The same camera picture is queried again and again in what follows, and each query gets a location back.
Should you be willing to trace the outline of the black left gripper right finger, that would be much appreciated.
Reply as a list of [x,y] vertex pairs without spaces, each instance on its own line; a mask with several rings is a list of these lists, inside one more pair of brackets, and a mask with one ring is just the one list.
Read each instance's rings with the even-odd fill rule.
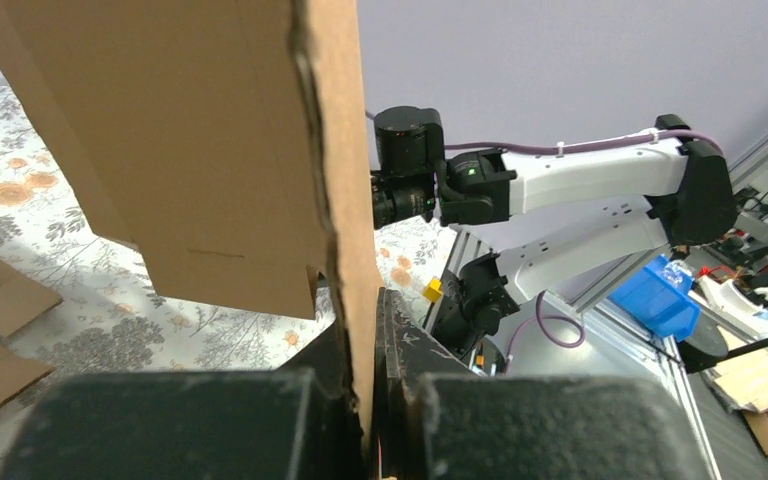
[[709,479],[679,403],[629,376],[481,376],[413,321],[400,293],[376,305],[372,424],[398,479]]

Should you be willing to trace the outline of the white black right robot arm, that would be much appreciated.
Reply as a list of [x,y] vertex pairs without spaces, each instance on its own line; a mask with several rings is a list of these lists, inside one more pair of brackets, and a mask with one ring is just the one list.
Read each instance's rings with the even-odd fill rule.
[[458,358],[551,288],[637,252],[711,243],[738,217],[720,147],[673,114],[553,147],[449,146],[432,108],[392,107],[372,121],[375,227],[437,220],[488,248],[443,277],[450,306],[431,334]]

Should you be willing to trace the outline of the cardboard box sheet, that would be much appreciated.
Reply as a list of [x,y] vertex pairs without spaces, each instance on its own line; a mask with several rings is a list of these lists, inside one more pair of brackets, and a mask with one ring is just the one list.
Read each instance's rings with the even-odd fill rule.
[[353,1],[0,1],[0,71],[157,293],[301,319],[323,275],[371,431],[376,267]]

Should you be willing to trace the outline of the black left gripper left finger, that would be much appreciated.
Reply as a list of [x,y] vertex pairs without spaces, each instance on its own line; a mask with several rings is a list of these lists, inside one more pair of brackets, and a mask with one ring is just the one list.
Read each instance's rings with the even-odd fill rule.
[[0,479],[362,479],[330,326],[281,367],[72,377],[43,395]]

